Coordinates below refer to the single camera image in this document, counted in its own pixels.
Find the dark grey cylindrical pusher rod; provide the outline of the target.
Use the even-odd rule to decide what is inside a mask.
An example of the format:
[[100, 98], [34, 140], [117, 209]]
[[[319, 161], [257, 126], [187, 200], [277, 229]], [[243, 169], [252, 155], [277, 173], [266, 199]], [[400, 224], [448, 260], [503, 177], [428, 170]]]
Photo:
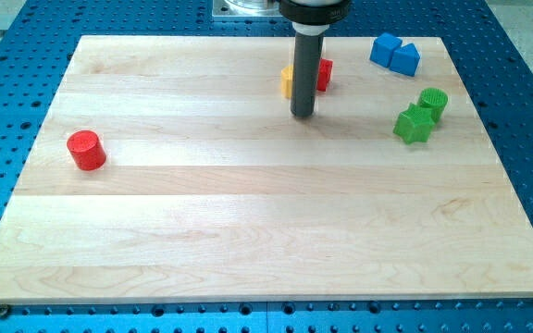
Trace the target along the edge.
[[295, 117], [314, 113], [323, 40], [323, 34], [295, 34], [291, 87], [291, 113]]

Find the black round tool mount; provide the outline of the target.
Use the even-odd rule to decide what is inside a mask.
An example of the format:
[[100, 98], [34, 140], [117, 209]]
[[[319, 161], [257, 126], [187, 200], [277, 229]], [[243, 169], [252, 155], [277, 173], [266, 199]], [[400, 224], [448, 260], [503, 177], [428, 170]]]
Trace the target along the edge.
[[280, 0], [279, 12], [297, 33], [317, 36], [347, 17], [351, 0]]

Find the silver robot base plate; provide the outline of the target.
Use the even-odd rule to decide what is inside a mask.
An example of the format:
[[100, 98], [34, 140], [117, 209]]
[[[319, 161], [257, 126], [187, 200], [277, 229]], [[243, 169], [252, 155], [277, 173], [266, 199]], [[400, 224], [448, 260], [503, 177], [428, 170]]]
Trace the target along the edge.
[[213, 0], [212, 16], [218, 18], [279, 17], [279, 3], [275, 0]]

